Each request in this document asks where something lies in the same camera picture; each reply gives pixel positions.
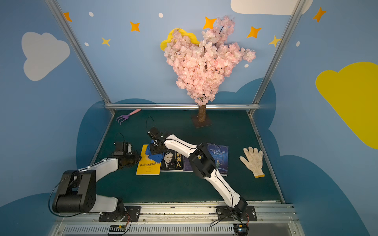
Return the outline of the blue little prince book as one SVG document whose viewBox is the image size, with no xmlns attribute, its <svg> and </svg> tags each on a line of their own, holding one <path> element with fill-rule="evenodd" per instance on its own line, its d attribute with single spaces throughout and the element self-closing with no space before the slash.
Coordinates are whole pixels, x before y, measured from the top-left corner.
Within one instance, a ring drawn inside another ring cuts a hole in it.
<svg viewBox="0 0 378 236">
<path fill-rule="evenodd" d="M 220 174 L 224 177 L 228 176 L 228 154 L 229 147 L 209 143 L 207 149 L 215 160 L 215 164 Z"/>
</svg>

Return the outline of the black portrait cover book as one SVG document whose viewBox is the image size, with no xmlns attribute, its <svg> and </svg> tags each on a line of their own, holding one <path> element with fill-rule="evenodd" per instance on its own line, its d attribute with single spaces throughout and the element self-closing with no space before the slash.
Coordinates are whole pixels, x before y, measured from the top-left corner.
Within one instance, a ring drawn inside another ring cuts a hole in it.
<svg viewBox="0 0 378 236">
<path fill-rule="evenodd" d="M 182 172 L 184 166 L 184 156 L 176 151 L 168 151 L 163 154 L 160 164 L 161 172 Z"/>
</svg>

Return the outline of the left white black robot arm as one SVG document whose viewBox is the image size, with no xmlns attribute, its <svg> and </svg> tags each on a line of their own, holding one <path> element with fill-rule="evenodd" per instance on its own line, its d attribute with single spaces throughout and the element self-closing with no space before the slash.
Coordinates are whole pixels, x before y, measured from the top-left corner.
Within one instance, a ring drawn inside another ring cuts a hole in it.
<svg viewBox="0 0 378 236">
<path fill-rule="evenodd" d="M 50 212 L 59 217 L 63 213 L 68 213 L 68 217 L 82 213 L 113 213 L 120 220 L 126 215 L 122 200 L 98 195 L 96 183 L 119 169 L 132 167 L 140 160 L 140 154 L 134 150 L 82 169 L 65 171 L 53 189 L 56 192 L 54 201 L 48 202 Z"/>
</svg>

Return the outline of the blue microfibre cloth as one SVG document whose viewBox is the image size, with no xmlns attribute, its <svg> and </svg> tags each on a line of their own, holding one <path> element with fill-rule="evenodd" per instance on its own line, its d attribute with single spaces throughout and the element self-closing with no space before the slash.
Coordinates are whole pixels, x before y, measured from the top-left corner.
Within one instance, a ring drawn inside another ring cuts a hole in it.
<svg viewBox="0 0 378 236">
<path fill-rule="evenodd" d="M 161 163 L 163 156 L 161 153 L 155 153 L 153 154 L 151 151 L 151 144 L 154 144 L 154 141 L 152 140 L 150 144 L 147 146 L 145 155 L 148 156 L 150 160 L 153 160 L 156 163 Z"/>
</svg>

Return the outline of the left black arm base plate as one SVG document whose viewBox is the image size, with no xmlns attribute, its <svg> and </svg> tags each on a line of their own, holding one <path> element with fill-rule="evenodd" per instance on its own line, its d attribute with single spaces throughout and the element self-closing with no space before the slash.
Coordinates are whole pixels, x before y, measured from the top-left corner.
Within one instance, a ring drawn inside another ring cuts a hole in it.
<svg viewBox="0 0 378 236">
<path fill-rule="evenodd" d="M 99 216 L 99 222 L 137 222 L 141 206 L 124 206 L 114 212 L 105 212 Z"/>
</svg>

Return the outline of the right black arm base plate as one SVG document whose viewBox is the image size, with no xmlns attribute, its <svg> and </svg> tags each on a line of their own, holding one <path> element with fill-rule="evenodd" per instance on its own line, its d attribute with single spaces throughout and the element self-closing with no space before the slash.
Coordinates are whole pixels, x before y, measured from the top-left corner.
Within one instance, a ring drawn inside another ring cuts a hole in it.
<svg viewBox="0 0 378 236">
<path fill-rule="evenodd" d="M 219 221 L 257 221 L 257 213 L 254 206 L 247 206 L 246 209 L 240 213 L 228 206 L 217 206 L 216 215 Z"/>
</svg>

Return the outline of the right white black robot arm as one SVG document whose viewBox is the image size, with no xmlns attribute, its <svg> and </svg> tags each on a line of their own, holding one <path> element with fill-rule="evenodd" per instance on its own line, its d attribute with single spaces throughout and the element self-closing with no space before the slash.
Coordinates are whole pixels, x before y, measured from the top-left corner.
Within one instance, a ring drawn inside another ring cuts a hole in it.
<svg viewBox="0 0 378 236">
<path fill-rule="evenodd" d="M 220 174 L 215 160 L 207 150 L 207 144 L 189 144 L 174 134 L 161 133 L 153 128 L 147 132 L 152 139 L 149 145 L 152 154 L 160 154 L 168 150 L 176 151 L 186 157 L 194 173 L 207 180 L 222 196 L 234 219 L 240 220 L 247 209 L 246 200 L 241 197 Z"/>
</svg>

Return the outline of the purple book yellow label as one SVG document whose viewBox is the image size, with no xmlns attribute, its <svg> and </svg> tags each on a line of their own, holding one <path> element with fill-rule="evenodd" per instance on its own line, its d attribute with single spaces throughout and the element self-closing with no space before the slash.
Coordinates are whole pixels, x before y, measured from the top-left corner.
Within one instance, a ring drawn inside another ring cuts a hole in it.
<svg viewBox="0 0 378 236">
<path fill-rule="evenodd" d="M 183 158 L 184 164 L 183 164 L 183 171 L 184 172 L 193 172 L 190 160 L 186 157 Z"/>
</svg>

